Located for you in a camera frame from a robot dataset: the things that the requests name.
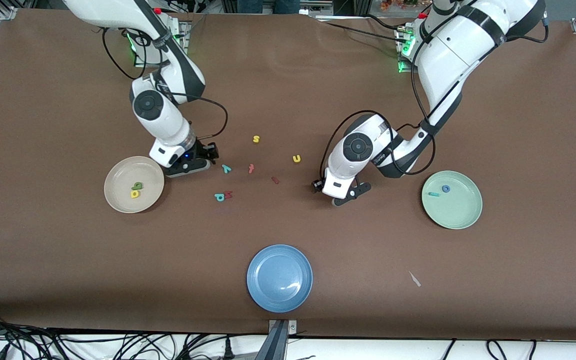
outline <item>mint green plate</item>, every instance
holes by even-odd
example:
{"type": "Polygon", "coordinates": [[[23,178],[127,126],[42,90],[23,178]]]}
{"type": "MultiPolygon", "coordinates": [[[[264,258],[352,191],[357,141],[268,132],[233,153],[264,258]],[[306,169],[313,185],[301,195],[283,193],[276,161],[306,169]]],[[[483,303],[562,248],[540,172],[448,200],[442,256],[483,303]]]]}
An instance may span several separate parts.
{"type": "Polygon", "coordinates": [[[482,214],[482,193],[466,175],[456,171],[439,171],[423,184],[423,209],[430,219],[444,228],[465,229],[482,214]]]}

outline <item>white robotic arm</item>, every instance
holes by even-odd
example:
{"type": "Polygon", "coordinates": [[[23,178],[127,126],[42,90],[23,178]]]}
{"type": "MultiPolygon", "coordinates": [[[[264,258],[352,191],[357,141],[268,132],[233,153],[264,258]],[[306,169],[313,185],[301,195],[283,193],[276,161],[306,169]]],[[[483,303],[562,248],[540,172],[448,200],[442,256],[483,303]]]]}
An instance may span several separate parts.
{"type": "Polygon", "coordinates": [[[387,178],[404,176],[457,109],[462,86],[471,72],[506,41],[506,34],[525,35],[544,18],[545,11],[544,0],[435,0],[425,21],[444,16],[442,22],[434,21],[434,28],[423,35],[420,29],[427,23],[417,19],[412,24],[414,33],[421,32],[424,40],[410,45],[416,45],[418,59],[414,64],[432,109],[427,120],[423,119],[414,137],[406,140],[376,112],[360,116],[330,153],[324,178],[313,183],[315,189],[340,199],[333,203],[342,205],[355,199],[358,190],[370,189],[365,184],[352,187],[355,176],[368,162],[387,178]],[[437,7],[448,6],[450,14],[448,10],[437,14],[437,7]],[[359,139],[361,146],[353,145],[359,139]],[[364,149],[370,153],[357,157],[352,152],[364,149]]]}
{"type": "Polygon", "coordinates": [[[173,178],[210,168],[219,157],[215,143],[203,145],[177,109],[201,97],[206,80],[146,0],[64,0],[81,20],[103,28],[144,32],[169,64],[133,80],[132,109],[152,136],[150,157],[173,178]]]}

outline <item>jeans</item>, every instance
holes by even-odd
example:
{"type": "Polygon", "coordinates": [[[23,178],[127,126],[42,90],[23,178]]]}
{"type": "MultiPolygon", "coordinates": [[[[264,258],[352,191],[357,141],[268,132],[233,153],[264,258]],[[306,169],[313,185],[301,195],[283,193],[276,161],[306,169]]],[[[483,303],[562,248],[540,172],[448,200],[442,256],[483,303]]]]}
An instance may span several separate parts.
{"type": "MultiPolygon", "coordinates": [[[[237,0],[240,14],[261,14],[263,0],[237,0]]],[[[275,0],[273,14],[299,14],[299,0],[275,0]]]]}

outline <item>brown tabletop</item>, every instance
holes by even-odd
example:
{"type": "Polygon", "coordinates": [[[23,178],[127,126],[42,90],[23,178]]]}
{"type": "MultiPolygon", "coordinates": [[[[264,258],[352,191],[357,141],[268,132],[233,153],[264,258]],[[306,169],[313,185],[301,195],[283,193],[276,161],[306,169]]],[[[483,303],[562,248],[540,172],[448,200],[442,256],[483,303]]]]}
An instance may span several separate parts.
{"type": "MultiPolygon", "coordinates": [[[[547,43],[505,44],[474,71],[426,173],[391,179],[370,165],[360,177],[372,190],[333,207],[309,185],[338,123],[363,109],[393,126],[421,119],[394,44],[307,16],[206,16],[190,57],[204,96],[230,113],[215,139],[221,157],[167,179],[146,212],[122,214],[106,203],[106,174],[153,141],[132,113],[131,81],[96,27],[67,11],[20,10],[0,27],[0,316],[261,333],[279,316],[250,298],[249,262],[291,244],[314,285],[282,317],[306,335],[576,339],[576,35],[550,27],[547,43]],[[423,210],[421,187],[443,170],[482,193],[470,228],[442,228],[423,210]],[[233,198],[215,201],[223,191],[233,198]]],[[[109,33],[128,66],[125,41],[109,33]]],[[[180,110],[199,135],[222,125],[213,105],[180,110]]]]}

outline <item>beige plate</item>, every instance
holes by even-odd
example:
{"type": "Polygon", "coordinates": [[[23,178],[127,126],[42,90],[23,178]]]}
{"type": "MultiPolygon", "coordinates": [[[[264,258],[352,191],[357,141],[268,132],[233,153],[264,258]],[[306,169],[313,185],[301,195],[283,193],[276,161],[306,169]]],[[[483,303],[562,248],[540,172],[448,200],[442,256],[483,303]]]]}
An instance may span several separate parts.
{"type": "Polygon", "coordinates": [[[150,157],[133,156],[116,164],[103,183],[108,204],[118,212],[132,214],[150,208],[164,190],[164,172],[150,157]],[[139,197],[131,198],[132,187],[142,183],[139,197]]]}

